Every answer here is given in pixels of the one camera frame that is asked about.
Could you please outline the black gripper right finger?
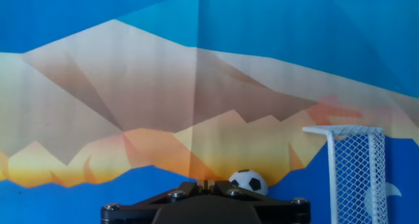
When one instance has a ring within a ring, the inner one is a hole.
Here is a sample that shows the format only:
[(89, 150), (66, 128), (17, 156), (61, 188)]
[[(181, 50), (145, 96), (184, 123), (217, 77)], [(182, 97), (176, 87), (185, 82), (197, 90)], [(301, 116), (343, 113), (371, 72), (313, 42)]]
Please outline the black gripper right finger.
[(222, 203), (229, 209), (228, 214), (249, 214), (256, 218), (255, 223), (310, 224), (310, 202), (305, 198), (276, 200), (227, 180), (207, 180), (206, 194), (222, 198)]

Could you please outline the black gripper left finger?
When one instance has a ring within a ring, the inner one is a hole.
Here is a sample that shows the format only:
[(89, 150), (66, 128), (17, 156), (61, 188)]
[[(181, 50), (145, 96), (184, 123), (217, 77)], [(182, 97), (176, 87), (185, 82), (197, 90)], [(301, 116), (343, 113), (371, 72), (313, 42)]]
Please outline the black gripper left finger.
[(206, 180), (184, 181), (180, 186), (132, 205), (108, 203), (101, 207), (101, 224), (151, 223), (157, 211), (168, 204), (203, 195)]

